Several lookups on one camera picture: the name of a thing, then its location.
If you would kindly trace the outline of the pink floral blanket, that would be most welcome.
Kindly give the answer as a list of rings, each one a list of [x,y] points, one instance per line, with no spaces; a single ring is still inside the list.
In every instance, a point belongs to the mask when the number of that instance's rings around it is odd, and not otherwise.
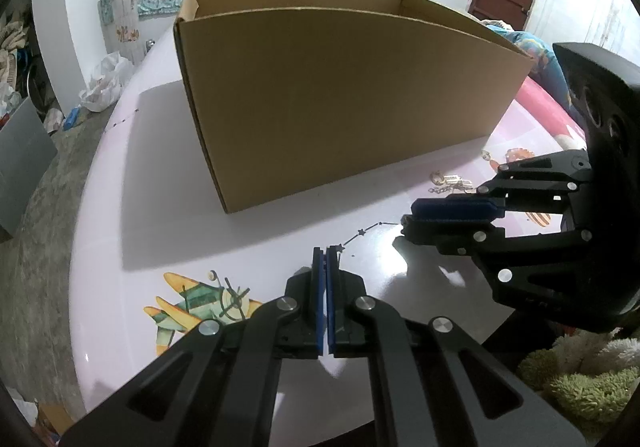
[[[584,130],[537,82],[526,78],[515,100],[523,106],[563,149],[587,149]]]

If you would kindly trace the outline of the blue patterned quilt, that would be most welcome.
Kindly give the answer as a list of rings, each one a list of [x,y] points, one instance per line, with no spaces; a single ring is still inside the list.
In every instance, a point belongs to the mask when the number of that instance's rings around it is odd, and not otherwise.
[[[552,47],[533,33],[513,30],[510,25],[501,20],[485,19],[482,20],[482,24],[533,58],[534,64],[532,70],[529,71],[529,77],[561,105],[572,118],[576,119],[578,112],[570,100],[570,90]]]

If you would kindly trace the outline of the brown cardboard carton on floor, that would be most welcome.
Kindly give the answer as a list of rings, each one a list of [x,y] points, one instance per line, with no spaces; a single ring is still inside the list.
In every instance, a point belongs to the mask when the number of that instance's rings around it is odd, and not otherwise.
[[[75,421],[60,404],[38,404],[35,433],[41,438],[60,438]]]

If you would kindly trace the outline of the brown cardboard box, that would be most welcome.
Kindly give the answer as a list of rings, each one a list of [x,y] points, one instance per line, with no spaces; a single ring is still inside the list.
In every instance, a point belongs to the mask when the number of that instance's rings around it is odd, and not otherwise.
[[[431,0],[183,0],[174,38],[228,213],[486,136],[533,66]]]

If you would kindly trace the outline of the grey metal cabinet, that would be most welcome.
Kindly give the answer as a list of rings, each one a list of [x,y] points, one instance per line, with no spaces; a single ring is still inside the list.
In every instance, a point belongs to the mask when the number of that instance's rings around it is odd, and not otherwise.
[[[43,174],[58,152],[26,98],[0,132],[1,240],[11,239]]]

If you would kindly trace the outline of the white plastic bag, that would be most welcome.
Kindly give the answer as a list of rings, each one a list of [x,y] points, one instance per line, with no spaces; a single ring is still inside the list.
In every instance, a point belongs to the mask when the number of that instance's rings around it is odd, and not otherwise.
[[[134,64],[119,52],[107,54],[94,68],[87,89],[79,93],[80,106],[102,112],[114,105],[134,74]]]

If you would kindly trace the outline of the pile of clothes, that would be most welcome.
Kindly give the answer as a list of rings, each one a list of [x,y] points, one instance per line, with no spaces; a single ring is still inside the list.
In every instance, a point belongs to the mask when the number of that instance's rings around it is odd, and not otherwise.
[[[13,110],[25,91],[28,68],[29,26],[24,15],[14,11],[1,15],[1,113]]]

